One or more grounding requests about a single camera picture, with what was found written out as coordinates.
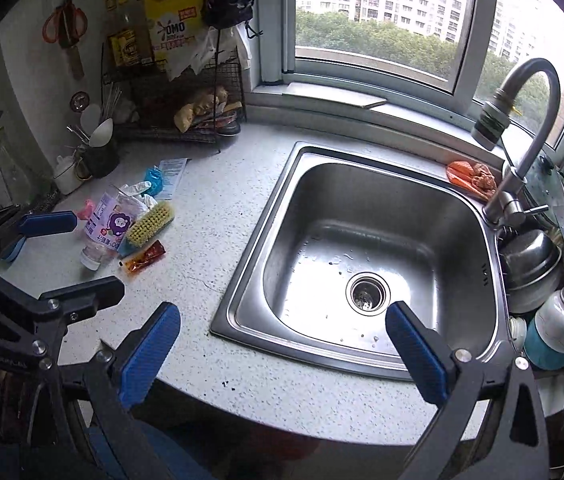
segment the dish rack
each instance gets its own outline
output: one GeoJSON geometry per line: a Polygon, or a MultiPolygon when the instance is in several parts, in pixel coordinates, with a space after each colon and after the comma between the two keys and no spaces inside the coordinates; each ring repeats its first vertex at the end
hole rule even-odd
{"type": "Polygon", "coordinates": [[[122,94],[137,106],[140,119],[135,123],[116,124],[113,135],[117,140],[171,140],[190,142],[216,142],[222,128],[235,121],[246,120],[244,85],[237,50],[219,64],[208,62],[199,74],[187,68],[179,77],[169,81],[159,66],[132,67],[129,70],[113,70],[102,76],[102,84],[119,82],[122,94]],[[229,94],[228,103],[241,102],[241,108],[223,116],[218,114],[211,128],[194,126],[180,132],[173,122],[173,115],[196,92],[204,88],[223,86],[229,94]]]}

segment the black plastic bag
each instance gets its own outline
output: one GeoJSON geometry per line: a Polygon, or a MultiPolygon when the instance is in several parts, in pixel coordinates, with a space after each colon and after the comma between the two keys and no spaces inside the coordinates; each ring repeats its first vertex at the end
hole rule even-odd
{"type": "Polygon", "coordinates": [[[204,0],[202,19],[218,30],[233,27],[253,18],[255,0],[204,0]]]}

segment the tree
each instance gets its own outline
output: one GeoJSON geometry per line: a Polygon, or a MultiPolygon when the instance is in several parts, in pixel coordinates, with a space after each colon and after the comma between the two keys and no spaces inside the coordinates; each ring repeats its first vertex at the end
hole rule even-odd
{"type": "MultiPolygon", "coordinates": [[[[316,14],[297,9],[295,44],[330,48],[378,57],[448,78],[457,53],[457,43],[440,41],[435,36],[421,36],[393,22],[353,22],[344,14],[316,14]]],[[[508,72],[515,66],[505,57],[487,52],[475,97],[485,100],[493,95],[508,72]]],[[[522,116],[518,123],[537,132],[544,120],[549,101],[548,85],[542,75],[533,76],[516,98],[522,116]]]]}

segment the countertop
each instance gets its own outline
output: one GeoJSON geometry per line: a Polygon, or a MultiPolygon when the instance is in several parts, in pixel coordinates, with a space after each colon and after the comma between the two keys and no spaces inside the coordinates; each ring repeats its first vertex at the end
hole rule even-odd
{"type": "MultiPolygon", "coordinates": [[[[46,290],[111,274],[126,285],[116,307],[69,327],[60,364],[92,357],[103,340],[116,347],[161,301],[176,304],[182,328],[158,378],[174,388],[235,415],[282,430],[360,444],[411,445],[435,407],[414,384],[357,376],[303,364],[211,335],[209,324],[241,253],[298,141],[364,153],[390,161],[395,150],[312,130],[245,124],[238,141],[218,153],[204,145],[125,144],[122,161],[107,178],[89,182],[56,210],[96,201],[108,184],[143,180],[146,168],[166,158],[188,157],[172,205],[175,219],[159,235],[167,250],[152,267],[129,277],[114,260],[97,272],[79,262],[82,226],[72,233],[27,240],[0,274],[37,297],[46,290]]],[[[400,153],[400,163],[405,154],[400,153]]],[[[414,155],[408,165],[443,178],[444,168],[414,155]]],[[[564,376],[540,381],[545,413],[564,405],[564,376]]],[[[478,403],[465,437],[478,430],[486,404],[478,403]]]]}

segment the stainless steel sink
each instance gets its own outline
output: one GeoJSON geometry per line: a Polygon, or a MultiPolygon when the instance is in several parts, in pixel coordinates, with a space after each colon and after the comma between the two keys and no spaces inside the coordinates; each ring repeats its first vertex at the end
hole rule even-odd
{"type": "Polygon", "coordinates": [[[496,234],[451,186],[296,145],[211,331],[302,361],[409,375],[384,311],[405,301],[453,348],[510,360],[496,234]]]}

